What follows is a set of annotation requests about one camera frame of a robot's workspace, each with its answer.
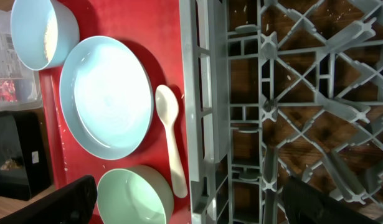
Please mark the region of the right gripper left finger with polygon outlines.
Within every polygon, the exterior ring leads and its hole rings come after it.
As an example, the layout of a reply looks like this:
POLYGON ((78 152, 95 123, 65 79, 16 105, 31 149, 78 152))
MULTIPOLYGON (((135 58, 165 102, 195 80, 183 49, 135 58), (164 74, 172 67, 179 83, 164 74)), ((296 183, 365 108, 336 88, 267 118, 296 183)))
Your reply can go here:
POLYGON ((85 175, 40 200, 0 218, 0 224, 89 223, 97 201, 97 185, 85 175))

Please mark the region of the red snack wrapper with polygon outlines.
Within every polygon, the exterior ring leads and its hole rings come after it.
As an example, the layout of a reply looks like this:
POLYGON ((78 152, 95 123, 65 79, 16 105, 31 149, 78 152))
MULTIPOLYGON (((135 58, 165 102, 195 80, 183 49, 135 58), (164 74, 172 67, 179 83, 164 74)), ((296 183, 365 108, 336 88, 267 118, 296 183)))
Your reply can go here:
POLYGON ((17 101, 16 87, 13 80, 0 80, 0 101, 17 101))

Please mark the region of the mint green bowl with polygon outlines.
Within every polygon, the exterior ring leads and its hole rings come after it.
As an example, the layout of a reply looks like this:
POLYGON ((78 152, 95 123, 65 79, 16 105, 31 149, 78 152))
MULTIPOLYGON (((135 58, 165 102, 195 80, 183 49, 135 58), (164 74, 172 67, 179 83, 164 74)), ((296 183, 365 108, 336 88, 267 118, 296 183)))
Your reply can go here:
POLYGON ((109 170, 99 180, 97 191, 104 224, 167 224, 173 214, 169 184, 148 166, 109 170))

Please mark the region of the light blue rice bowl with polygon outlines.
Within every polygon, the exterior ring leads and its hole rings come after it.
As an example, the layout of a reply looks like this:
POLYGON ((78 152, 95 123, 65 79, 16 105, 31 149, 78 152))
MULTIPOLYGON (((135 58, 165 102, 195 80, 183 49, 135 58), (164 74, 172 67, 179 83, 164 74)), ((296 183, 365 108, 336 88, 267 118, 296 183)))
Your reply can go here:
POLYGON ((35 71, 63 64, 80 40, 72 11, 61 2, 51 0, 14 1, 11 35, 17 56, 27 68, 35 71), (48 62, 44 55, 44 33, 51 14, 57 18, 58 41, 54 57, 48 62))

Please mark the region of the brown food scrap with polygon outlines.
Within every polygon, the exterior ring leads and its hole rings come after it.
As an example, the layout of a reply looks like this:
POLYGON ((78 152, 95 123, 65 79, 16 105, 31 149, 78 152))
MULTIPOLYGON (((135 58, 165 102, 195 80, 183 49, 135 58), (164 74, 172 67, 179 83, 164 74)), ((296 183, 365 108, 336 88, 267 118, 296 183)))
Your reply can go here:
POLYGON ((0 166, 0 170, 10 171, 15 169, 21 169, 23 167, 23 163, 18 158, 10 158, 4 162, 3 165, 0 166))

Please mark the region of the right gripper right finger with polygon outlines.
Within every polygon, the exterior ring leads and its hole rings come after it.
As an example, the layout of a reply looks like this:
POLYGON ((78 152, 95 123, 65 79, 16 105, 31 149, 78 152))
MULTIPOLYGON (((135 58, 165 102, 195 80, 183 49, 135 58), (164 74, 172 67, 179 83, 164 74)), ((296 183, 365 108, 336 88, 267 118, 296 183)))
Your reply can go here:
POLYGON ((289 224, 378 224, 295 177, 283 187, 289 224))

